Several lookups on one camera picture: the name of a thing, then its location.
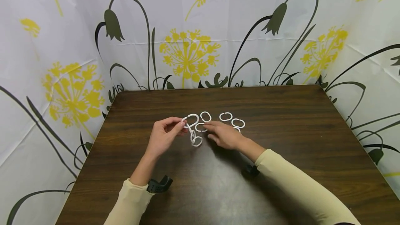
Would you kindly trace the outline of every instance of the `long sleeve shirt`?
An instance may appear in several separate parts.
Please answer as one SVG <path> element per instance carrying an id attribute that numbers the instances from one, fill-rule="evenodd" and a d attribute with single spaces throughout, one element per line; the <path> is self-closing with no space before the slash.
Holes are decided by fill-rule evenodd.
<path id="1" fill-rule="evenodd" d="M 255 166 L 299 203 L 318 224 L 360 225 L 350 210 L 334 194 L 271 149 L 267 149 L 258 157 Z M 150 199 L 154 196 L 146 189 L 147 185 L 136 186 L 129 180 L 124 181 L 118 200 L 105 225 L 139 224 Z"/>

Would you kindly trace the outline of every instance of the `wooden table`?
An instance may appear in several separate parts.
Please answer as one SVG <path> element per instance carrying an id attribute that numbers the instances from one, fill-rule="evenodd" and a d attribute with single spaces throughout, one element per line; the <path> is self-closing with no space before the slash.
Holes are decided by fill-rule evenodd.
<path id="1" fill-rule="evenodd" d="M 144 153 L 152 125 L 169 116 L 229 111 L 242 134 L 281 154 L 342 200 L 363 225 L 400 224 L 400 201 L 324 91 L 316 85 L 124 91 L 115 99 L 69 195 L 58 225 L 102 225 L 123 181 Z M 262 175 L 243 173 L 236 151 L 207 139 L 177 138 L 153 178 L 174 182 L 156 194 L 141 224 L 309 224 Z"/>

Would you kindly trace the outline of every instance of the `oval ring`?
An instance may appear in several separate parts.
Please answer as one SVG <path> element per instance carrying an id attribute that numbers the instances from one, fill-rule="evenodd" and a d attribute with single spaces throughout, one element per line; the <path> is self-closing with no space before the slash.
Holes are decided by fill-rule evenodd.
<path id="1" fill-rule="evenodd" d="M 196 132 L 192 130 L 192 128 L 189 127 L 189 132 L 190 132 L 190 140 L 193 141 L 196 137 Z"/>
<path id="2" fill-rule="evenodd" d="M 200 143 L 194 144 L 196 138 L 200 138 Z M 203 138 L 202 138 L 201 136 L 196 136 L 196 137 L 192 140 L 192 146 L 193 146 L 193 147 L 199 147 L 199 146 L 202 144 L 202 142 L 203 142 Z"/>
<path id="3" fill-rule="evenodd" d="M 242 133 L 242 132 L 240 131 L 240 128 L 238 128 L 238 127 L 236 127 L 236 126 L 234 126 L 233 128 L 237 129 L 237 130 L 239 131 L 239 133 Z"/>
<path id="4" fill-rule="evenodd" d="M 210 120 L 208 120 L 208 121 L 204 120 L 204 118 L 202 117 L 203 113 L 207 113 L 208 116 L 210 117 Z M 201 118 L 201 120 L 203 120 L 203 122 L 209 122 L 209 121 L 211 121 L 211 115 L 210 115 L 210 113 L 208 113 L 207 111 L 201 112 L 201 113 L 200 113 L 200 118 Z"/>
<path id="5" fill-rule="evenodd" d="M 193 126 L 195 126 L 195 125 L 199 122 L 199 116 L 198 116 L 197 114 L 190 114 L 190 115 L 187 115 L 186 117 L 182 118 L 182 122 L 183 122 L 184 120 L 186 120 L 188 117 L 196 117 L 196 118 L 197 118 L 197 121 L 194 122 L 194 123 L 191 124 L 191 125 L 185 124 L 184 128 L 193 127 Z"/>
<path id="6" fill-rule="evenodd" d="M 195 129 L 197 132 L 206 132 L 206 131 L 208 131 L 208 129 L 205 129 L 205 130 L 199 130 L 199 129 L 197 128 L 197 125 L 199 125 L 199 124 L 202 124 L 202 125 L 204 125 L 204 123 L 198 123 L 198 124 L 196 124 L 196 125 L 194 126 L 194 129 Z"/>
<path id="7" fill-rule="evenodd" d="M 242 126 L 234 125 L 234 124 L 233 124 L 233 121 L 234 121 L 234 120 L 241 121 L 241 122 L 243 123 L 243 125 L 242 125 Z M 237 128 L 244 128 L 244 126 L 246 125 L 246 124 L 244 123 L 244 121 L 243 121 L 242 119 L 239 119 L 239 118 L 234 118 L 234 119 L 232 119 L 231 124 L 232 124 L 233 127 L 237 127 Z"/>
<path id="8" fill-rule="evenodd" d="M 229 114 L 229 115 L 231 115 L 231 117 L 228 118 L 228 119 L 222 119 L 221 116 L 224 115 L 224 114 Z M 221 113 L 221 114 L 219 115 L 219 119 L 220 119 L 221 121 L 223 121 L 223 122 L 229 121 L 229 120 L 231 120 L 232 118 L 233 118 L 233 115 L 232 115 L 231 112 L 224 112 L 224 113 Z"/>

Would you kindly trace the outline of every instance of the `wrist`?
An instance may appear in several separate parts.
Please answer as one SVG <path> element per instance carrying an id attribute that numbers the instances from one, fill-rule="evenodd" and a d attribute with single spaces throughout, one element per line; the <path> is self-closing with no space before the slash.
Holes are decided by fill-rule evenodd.
<path id="1" fill-rule="evenodd" d="M 243 137 L 237 142 L 236 150 L 243 153 L 246 151 L 246 148 L 249 146 L 250 143 L 254 143 L 254 141 L 250 138 Z"/>

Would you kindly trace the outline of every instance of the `white curtain backdrop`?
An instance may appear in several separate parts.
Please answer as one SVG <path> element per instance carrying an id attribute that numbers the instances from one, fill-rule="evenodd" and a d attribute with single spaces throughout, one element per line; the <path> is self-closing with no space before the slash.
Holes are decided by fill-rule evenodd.
<path id="1" fill-rule="evenodd" d="M 0 223 L 55 223 L 122 90 L 320 84 L 400 196 L 398 2 L 0 0 Z"/>

